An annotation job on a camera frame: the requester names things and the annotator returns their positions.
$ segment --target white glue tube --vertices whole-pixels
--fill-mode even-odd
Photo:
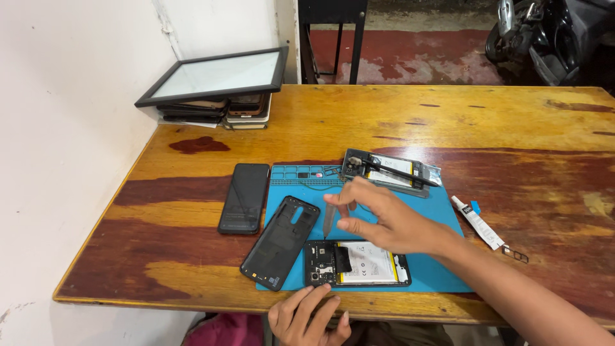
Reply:
[[[498,235],[487,225],[483,219],[476,214],[476,212],[467,204],[463,204],[459,198],[453,196],[451,197],[457,209],[466,217],[466,219],[470,222],[472,227],[476,230],[478,235],[480,235],[483,240],[491,246],[492,249],[497,249],[500,246],[504,245],[504,241],[498,237]]]

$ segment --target wire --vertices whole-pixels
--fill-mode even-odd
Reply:
[[[372,212],[371,212],[371,210],[369,210],[368,208],[366,208],[366,207],[362,206],[361,204],[357,203],[357,205],[358,205],[361,209],[363,209],[364,211],[367,211],[367,212],[369,212],[369,213],[371,213],[371,214],[374,214],[374,213],[372,213]]]
[[[330,188],[334,188],[334,187],[342,188],[341,186],[338,186],[338,185],[333,185],[333,186],[329,186],[329,187],[325,187],[325,188],[313,188],[313,187],[311,187],[308,184],[305,184],[303,182],[299,182],[299,183],[302,184],[303,186],[307,187],[308,189],[311,189],[311,190],[314,190],[314,191],[325,191],[325,190],[329,190]]]

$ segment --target white wall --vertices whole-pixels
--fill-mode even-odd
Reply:
[[[278,47],[274,0],[154,0],[192,59]]]
[[[152,0],[179,60],[289,46],[286,83],[301,80],[297,0]]]
[[[133,106],[176,60],[154,7],[3,0],[0,32],[0,345],[178,345],[193,313],[51,301],[156,127]]]

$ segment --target black stand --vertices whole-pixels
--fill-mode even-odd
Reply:
[[[354,23],[354,43],[352,45],[352,61],[350,69],[350,84],[357,84],[363,29],[367,0],[299,0],[299,41],[301,45],[301,79],[304,84],[318,84],[321,74],[338,73],[339,49],[342,42],[342,30],[345,23]],[[310,24],[339,23],[338,42],[335,49],[335,64],[332,72],[318,70],[314,59],[312,44],[309,39]]]

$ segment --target wooden tabletop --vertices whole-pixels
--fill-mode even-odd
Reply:
[[[292,292],[239,273],[258,235],[216,231],[233,167],[341,164],[359,148],[441,167],[448,194],[478,201],[530,263],[459,218],[469,241],[613,329],[614,136],[615,100],[593,87],[284,85],[265,131],[160,125],[54,300],[266,312]],[[351,318],[504,324],[475,294],[336,293]]]

